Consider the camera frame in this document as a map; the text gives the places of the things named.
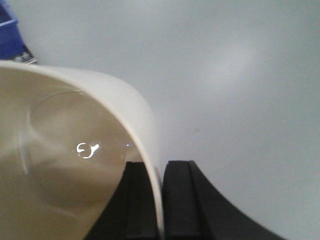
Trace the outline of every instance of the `blue box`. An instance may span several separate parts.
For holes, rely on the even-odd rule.
[[[5,0],[0,0],[0,59],[9,59],[26,51],[18,29],[18,19]]]

